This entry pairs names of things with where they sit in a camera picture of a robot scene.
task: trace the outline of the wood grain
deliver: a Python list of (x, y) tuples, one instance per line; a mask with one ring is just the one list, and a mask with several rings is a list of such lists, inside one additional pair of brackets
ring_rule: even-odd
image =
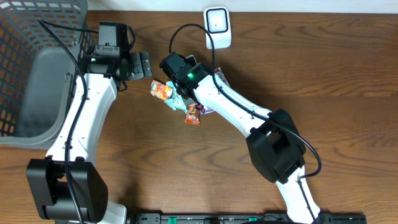
[[(88, 23), (132, 25), (134, 51), (149, 52), (154, 77), (179, 26), (196, 12), (89, 12)], [(324, 210), (359, 212), (368, 223), (397, 223), (397, 15), (231, 13), (233, 43), (216, 51), (231, 86), (253, 102), (283, 108), (323, 162), (309, 179)], [(203, 31), (186, 28), (173, 50), (211, 61)], [(252, 166), (243, 136), (218, 114), (202, 126), (149, 94), (151, 80), (129, 82), (111, 106), (97, 168), (110, 198), (165, 213), (285, 210), (277, 187)], [(0, 223), (40, 220), (25, 177), (44, 151), (0, 149)], [(307, 170), (315, 159), (305, 155)]]

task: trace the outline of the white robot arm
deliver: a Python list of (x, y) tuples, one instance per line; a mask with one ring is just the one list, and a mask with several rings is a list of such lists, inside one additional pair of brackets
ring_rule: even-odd
[[(234, 98), (236, 101), (240, 102), (241, 105), (245, 105), (247, 108), (254, 110), (257, 114), (261, 114), (262, 116), (268, 118), (268, 114), (271, 113), (270, 110), (261, 108), (260, 106), (251, 103), (240, 94), (232, 90), (217, 75), (216, 81), (218, 86), (222, 87), (225, 93)], [(219, 93), (218, 89), (215, 87), (211, 75), (206, 76), (201, 82), (199, 82), (198, 87), (194, 89), (193, 92), (201, 104), (214, 109), (217, 113), (222, 115), (231, 124), (238, 128), (245, 138), (251, 134), (250, 130), (252, 130), (252, 128), (258, 128), (264, 123), (263, 120), (251, 116), (246, 111), (242, 110), (234, 103), (229, 101), (224, 95)], [(289, 218), (298, 223), (312, 223), (313, 218), (307, 209), (307, 204), (301, 193), (300, 186), (297, 183), (297, 177), (304, 174), (304, 166), (299, 167), (290, 175), (289, 181), (286, 184), (282, 184), (279, 181), (277, 181), (276, 184), (286, 202), (287, 214)], [(320, 208), (313, 201), (310, 189), (308, 188), (305, 179), (302, 180), (302, 185), (312, 212), (316, 218), (320, 212)]]
[[(96, 152), (106, 114), (121, 84), (127, 88), (125, 81), (152, 76), (148, 53), (129, 53), (135, 41), (131, 27), (101, 22), (98, 45), (92, 46), (78, 64), (44, 25), (53, 24), (39, 23), (63, 46), (80, 74), (58, 138), (45, 159), (31, 159), (27, 167), (39, 216), (80, 223), (129, 223), (127, 208), (108, 200), (108, 188), (95, 169)], [(133, 36), (130, 44), (128, 30)], [(64, 175), (68, 175), (67, 182), (59, 180)]]

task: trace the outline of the white power adapter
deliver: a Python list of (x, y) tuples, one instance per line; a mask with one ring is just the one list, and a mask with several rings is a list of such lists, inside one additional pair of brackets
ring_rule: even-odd
[[(227, 48), (231, 45), (232, 32), (229, 11), (223, 6), (209, 7), (203, 13), (205, 28), (210, 33), (215, 49)], [(210, 38), (206, 35), (206, 46), (211, 49)]]

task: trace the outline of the black cable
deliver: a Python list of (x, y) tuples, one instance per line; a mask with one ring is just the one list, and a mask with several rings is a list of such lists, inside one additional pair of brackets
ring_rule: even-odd
[(81, 96), (81, 103), (80, 103), (80, 106), (79, 106), (79, 108), (78, 108), (78, 110), (76, 112), (76, 116), (73, 119), (72, 125), (70, 126), (70, 130), (69, 130), (69, 134), (68, 134), (68, 137), (67, 137), (67, 141), (65, 142), (65, 176), (67, 178), (67, 184), (68, 184), (68, 188), (69, 188), (69, 193), (70, 193), (70, 195), (72, 197), (73, 204), (75, 205), (76, 212), (78, 214), (79, 222), (80, 222), (80, 224), (84, 224), (83, 215), (81, 214), (81, 210), (80, 210), (79, 203), (77, 201), (75, 189), (73, 188), (73, 185), (72, 185), (72, 175), (71, 175), (71, 173), (69, 171), (69, 150), (71, 148), (70, 142), (72, 140), (73, 131), (75, 130), (77, 121), (79, 119), (79, 115), (80, 115), (80, 113), (81, 113), (81, 111), (83, 109), (83, 106), (84, 106), (86, 98), (87, 98), (87, 84), (86, 84), (86, 80), (85, 80), (82, 72), (79, 69), (79, 66), (77, 64), (76, 59), (74, 58), (72, 53), (70, 53), (70, 51), (65, 46), (65, 44), (63, 44), (63, 42), (45, 25), (44, 21), (38, 19), (38, 22), (52, 36), (52, 38), (54, 38), (60, 44), (60, 46), (68, 54), (68, 56), (70, 57), (72, 62), (75, 64), (76, 70), (77, 70), (79, 76), (81, 77), (81, 82), (83, 83), (84, 92), (83, 92), (83, 96)]
[(173, 34), (172, 38), (170, 39), (169, 53), (172, 52), (173, 40), (174, 40), (175, 36), (177, 35), (177, 33), (180, 32), (180, 30), (182, 30), (183, 28), (188, 27), (188, 26), (195, 26), (195, 27), (201, 28), (202, 30), (204, 30), (204, 31), (206, 32), (207, 36), (208, 36), (209, 39), (210, 39), (210, 43), (211, 43), (211, 56), (212, 56), (212, 59), (211, 59), (211, 62), (212, 62), (211, 75), (213, 76), (213, 82), (214, 82), (214, 85), (215, 85), (215, 87), (217, 88), (217, 90), (218, 90), (221, 94), (223, 94), (227, 99), (229, 99), (230, 102), (232, 102), (233, 104), (235, 104), (236, 106), (238, 106), (239, 108), (241, 108), (242, 110), (244, 110), (245, 112), (249, 113), (251, 116), (256, 117), (256, 118), (259, 118), (259, 119), (261, 119), (261, 120), (263, 120), (263, 121), (268, 121), (271, 125), (275, 126), (276, 128), (282, 129), (282, 130), (284, 130), (284, 131), (290, 133), (291, 135), (295, 136), (297, 139), (299, 139), (300, 141), (302, 141), (302, 142), (311, 150), (311, 152), (313, 153), (313, 155), (314, 155), (315, 158), (317, 159), (317, 162), (318, 162), (318, 169), (317, 169), (315, 172), (312, 172), (311, 174), (306, 174), (306, 175), (297, 177), (297, 183), (299, 184), (300, 188), (302, 189), (302, 194), (303, 194), (303, 196), (304, 196), (304, 200), (306, 201), (307, 207), (308, 207), (308, 209), (310, 210), (311, 216), (312, 216), (312, 218), (313, 218), (313, 220), (314, 220), (314, 222), (315, 222), (315, 217), (314, 217), (314, 215), (313, 215), (313, 213), (312, 213), (312, 209), (311, 209), (310, 206), (309, 206), (309, 203), (308, 203), (308, 200), (307, 200), (307, 196), (305, 195), (305, 192), (304, 192), (304, 190), (303, 190), (303, 188), (302, 188), (302, 186), (301, 186), (301, 179), (304, 179), (304, 178), (307, 178), (307, 177), (313, 177), (313, 176), (315, 176), (315, 175), (317, 175), (317, 174), (320, 173), (320, 171), (321, 171), (321, 169), (322, 169), (322, 162), (321, 162), (321, 158), (320, 158), (320, 156), (318, 155), (317, 151), (316, 151), (316, 150), (311, 146), (311, 144), (310, 144), (309, 142), (307, 142), (303, 137), (301, 137), (300, 135), (296, 134), (294, 131), (292, 131), (292, 130), (289, 129), (288, 127), (285, 127), (284, 125), (280, 124), (279, 122), (277, 122), (277, 121), (275, 121), (275, 120), (273, 120), (273, 119), (263, 117), (263, 116), (257, 114), (255, 111), (252, 111), (251, 109), (246, 108), (245, 106), (243, 106), (242, 104), (240, 104), (239, 102), (237, 102), (235, 99), (233, 99), (232, 97), (230, 97), (228, 94), (226, 94), (226, 93), (223, 91), (223, 88), (217, 84), (216, 76), (215, 76), (215, 73), (214, 73), (214, 70), (215, 70), (215, 67), (216, 67), (216, 66), (215, 66), (215, 65), (216, 65), (216, 62), (215, 62), (215, 48), (214, 48), (213, 38), (211, 37), (210, 33), (209, 33), (203, 26), (201, 26), (201, 25), (199, 25), (199, 24), (185, 24), (185, 25), (181, 26), (180, 28), (178, 28), (178, 29), (175, 31), (175, 33)]
[(124, 85), (124, 89), (119, 90), (119, 92), (127, 90), (127, 83), (126, 82), (122, 82), (122, 84)]
[(95, 31), (95, 30), (79, 29), (79, 28), (73, 28), (73, 27), (67, 27), (67, 26), (62, 26), (62, 25), (54, 24), (54, 23), (47, 22), (47, 21), (44, 21), (44, 20), (41, 20), (41, 21), (42, 21), (43, 23), (47, 24), (47, 25), (54, 26), (54, 27), (61, 28), (61, 29), (67, 29), (67, 30), (73, 30), (73, 31), (80, 31), (80, 32), (92, 32), (92, 33), (95, 33), (95, 34), (98, 34), (98, 33), (99, 33), (98, 31)]
[(132, 47), (134, 46), (134, 44), (136, 43), (136, 35), (134, 33), (134, 31), (132, 30), (131, 26), (127, 26), (127, 29), (130, 31), (131, 36), (132, 36), (132, 41), (129, 44), (129, 51), (132, 49)]
[(315, 219), (315, 216), (313, 215), (310, 203), (308, 202), (307, 196), (305, 195), (304, 188), (303, 188), (301, 180), (298, 180), (297, 183), (298, 183), (298, 186), (300, 186), (301, 193), (303, 194), (305, 203), (307, 204), (307, 209), (310, 211), (312, 220), (313, 220), (314, 224), (317, 224), (317, 220)]
[(68, 93), (68, 102), (67, 102), (67, 112), (65, 114), (68, 114), (69, 109), (70, 109), (70, 105), (72, 105), (72, 101), (73, 101), (73, 97), (75, 96), (74, 92), (75, 92), (75, 86), (76, 86), (76, 79), (77, 76), (73, 76), (72, 74), (68, 73), (67, 75), (71, 75), (73, 78), (70, 82), (70, 86), (69, 86), (69, 93)]

